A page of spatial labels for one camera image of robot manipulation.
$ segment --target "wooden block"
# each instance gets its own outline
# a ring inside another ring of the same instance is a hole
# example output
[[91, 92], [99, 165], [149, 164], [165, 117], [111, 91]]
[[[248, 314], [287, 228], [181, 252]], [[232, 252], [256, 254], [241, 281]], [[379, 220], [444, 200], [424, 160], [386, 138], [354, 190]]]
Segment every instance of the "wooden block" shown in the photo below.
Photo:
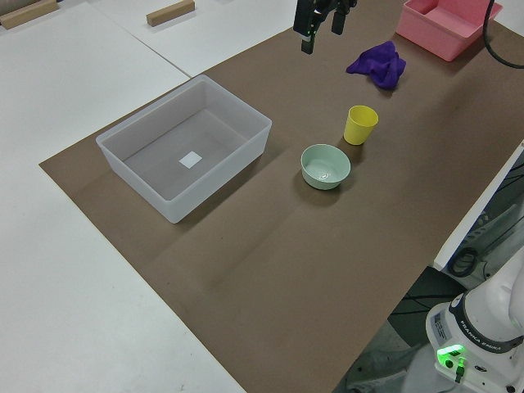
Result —
[[182, 0], [172, 6], [162, 8], [158, 11], [147, 14], [147, 23], [150, 26], [157, 26], [161, 23], [167, 22], [179, 16], [185, 15], [191, 11], [195, 11], [195, 2], [193, 0]]
[[0, 16], [0, 24], [2, 24], [6, 29], [12, 29], [13, 27], [22, 25], [25, 22], [29, 22], [30, 20], [46, 15], [49, 12], [56, 11], [57, 9], [58, 4], [56, 4], [56, 0], [40, 0], [35, 4], [31, 4], [20, 10]]

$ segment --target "black band on robot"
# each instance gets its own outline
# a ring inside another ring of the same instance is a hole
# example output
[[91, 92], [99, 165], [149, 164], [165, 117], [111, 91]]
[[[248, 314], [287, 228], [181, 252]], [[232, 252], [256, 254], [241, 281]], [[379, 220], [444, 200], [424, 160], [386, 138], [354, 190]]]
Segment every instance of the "black band on robot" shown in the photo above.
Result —
[[514, 338], [511, 341], [494, 341], [486, 336], [483, 336], [482, 333], [476, 330], [472, 323], [469, 321], [469, 318], [466, 315], [465, 300], [466, 294], [462, 296], [462, 298], [455, 307], [449, 305], [449, 311], [451, 314], [455, 316], [458, 327], [460, 328], [462, 333], [464, 333], [464, 336], [466, 336], [469, 339], [469, 341], [471, 341], [476, 346], [482, 348], [483, 350], [491, 352], [492, 354], [505, 354], [506, 352], [509, 352], [513, 348], [522, 344], [522, 342], [524, 341], [523, 336]]

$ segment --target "mint green bowl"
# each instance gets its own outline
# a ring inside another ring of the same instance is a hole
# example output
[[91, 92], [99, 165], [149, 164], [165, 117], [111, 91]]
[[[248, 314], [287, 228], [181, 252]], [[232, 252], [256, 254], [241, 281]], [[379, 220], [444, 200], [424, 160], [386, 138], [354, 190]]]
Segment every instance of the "mint green bowl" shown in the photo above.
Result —
[[311, 187], [331, 190], [350, 174], [351, 163], [346, 154], [331, 145], [313, 145], [302, 153], [302, 177]]

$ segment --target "bowl rim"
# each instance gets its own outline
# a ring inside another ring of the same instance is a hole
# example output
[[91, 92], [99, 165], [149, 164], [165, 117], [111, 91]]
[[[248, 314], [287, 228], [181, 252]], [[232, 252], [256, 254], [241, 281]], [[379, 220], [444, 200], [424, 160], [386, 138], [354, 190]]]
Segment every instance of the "bowl rim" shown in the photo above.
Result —
[[[308, 170], [304, 166], [304, 154], [307, 151], [312, 150], [312, 149], [326, 149], [326, 148], [329, 149], [329, 150], [332, 150], [332, 151], [337, 151], [336, 154], [341, 154], [341, 155], [343, 155], [346, 158], [347, 166], [345, 167], [344, 175], [338, 177], [337, 180], [335, 180], [335, 181], [333, 181], [333, 180], [328, 181], [328, 180], [324, 180], [324, 179], [321, 179], [321, 178], [316, 178], [310, 172], [308, 172]], [[333, 145], [328, 145], [327, 143], [317, 143], [317, 144], [308, 146], [306, 149], [304, 149], [304, 151], [302, 152], [302, 155], [300, 156], [300, 166], [302, 167], [302, 170], [307, 173], [308, 176], [310, 176], [312, 179], [314, 179], [314, 180], [316, 180], [317, 182], [320, 182], [320, 183], [340, 183], [342, 180], [344, 180], [345, 178], [348, 177], [348, 175], [350, 174], [350, 171], [351, 171], [351, 161], [350, 161], [349, 157], [341, 149], [339, 149], [338, 147], [335, 147]]]

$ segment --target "white square label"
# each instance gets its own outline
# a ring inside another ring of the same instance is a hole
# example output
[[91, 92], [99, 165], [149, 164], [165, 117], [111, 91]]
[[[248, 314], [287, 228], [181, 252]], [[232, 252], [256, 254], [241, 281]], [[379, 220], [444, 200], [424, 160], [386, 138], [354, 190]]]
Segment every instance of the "white square label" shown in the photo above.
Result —
[[190, 169], [192, 168], [198, 161], [200, 161], [202, 157], [197, 155], [194, 151], [189, 152], [187, 155], [185, 155], [184, 158], [179, 160], [178, 162], [185, 166], [186, 168]]

